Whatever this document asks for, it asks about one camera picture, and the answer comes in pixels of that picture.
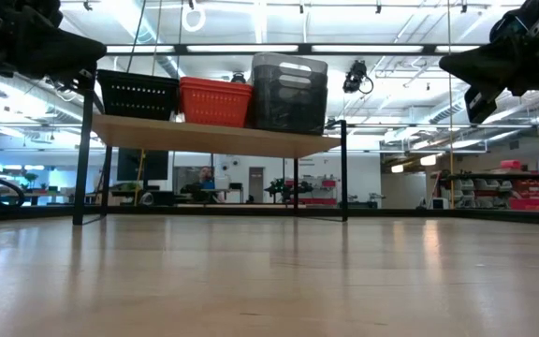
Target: wooden floor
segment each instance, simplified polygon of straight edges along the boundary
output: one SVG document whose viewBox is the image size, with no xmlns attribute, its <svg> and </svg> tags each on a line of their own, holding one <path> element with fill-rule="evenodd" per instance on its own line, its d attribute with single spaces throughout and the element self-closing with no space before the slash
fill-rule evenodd
<svg viewBox="0 0 539 337">
<path fill-rule="evenodd" d="M 0 223 L 0 336 L 539 337 L 539 226 Z"/>
</svg>

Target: black basket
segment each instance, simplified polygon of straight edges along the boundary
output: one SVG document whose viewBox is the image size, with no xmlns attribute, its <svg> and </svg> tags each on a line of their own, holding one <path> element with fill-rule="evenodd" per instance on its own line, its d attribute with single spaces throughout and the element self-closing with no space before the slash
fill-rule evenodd
<svg viewBox="0 0 539 337">
<path fill-rule="evenodd" d="M 328 102 L 325 62 L 274 53 L 253 61 L 256 128 L 322 135 Z"/>
<path fill-rule="evenodd" d="M 178 80 L 110 70 L 98 70 L 97 80 L 107 115 L 168 121 L 178 112 Z"/>
</svg>

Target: red basket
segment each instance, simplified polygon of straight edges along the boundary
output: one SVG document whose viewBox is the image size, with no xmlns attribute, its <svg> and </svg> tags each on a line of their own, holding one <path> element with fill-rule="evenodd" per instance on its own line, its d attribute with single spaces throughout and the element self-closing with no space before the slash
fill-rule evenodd
<svg viewBox="0 0 539 337">
<path fill-rule="evenodd" d="M 184 77 L 180 95 L 187 123 L 244 127 L 253 87 Z"/>
</svg>

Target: door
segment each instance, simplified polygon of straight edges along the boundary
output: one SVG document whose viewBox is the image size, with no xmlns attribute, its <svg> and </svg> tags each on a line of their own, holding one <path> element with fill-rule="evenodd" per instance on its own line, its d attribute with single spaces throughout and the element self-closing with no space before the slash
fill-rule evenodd
<svg viewBox="0 0 539 337">
<path fill-rule="evenodd" d="M 263 203 L 263 168 L 249 168 L 249 195 Z"/>
</svg>

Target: black floor edge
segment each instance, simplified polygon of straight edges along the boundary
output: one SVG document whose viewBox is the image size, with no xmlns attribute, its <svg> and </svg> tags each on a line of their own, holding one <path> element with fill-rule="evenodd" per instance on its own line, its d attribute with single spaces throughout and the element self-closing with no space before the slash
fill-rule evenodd
<svg viewBox="0 0 539 337">
<path fill-rule="evenodd" d="M 69 216 L 74 211 L 70 206 L 23 207 L 20 209 L 0 209 L 0 221 L 16 219 L 36 219 Z M 93 214 L 99 214 L 100 207 L 86 208 L 85 221 Z M 292 209 L 270 208 L 169 208 L 110 206 L 110 214 L 164 214 L 164 215 L 223 215 L 223 216 L 294 216 Z M 337 218 L 341 211 L 336 209 L 299 209 L 299 216 L 312 218 Z M 428 217 L 467 218 L 518 222 L 539 225 L 539 212 L 481 211 L 481 210 L 349 210 L 350 217 Z"/>
</svg>

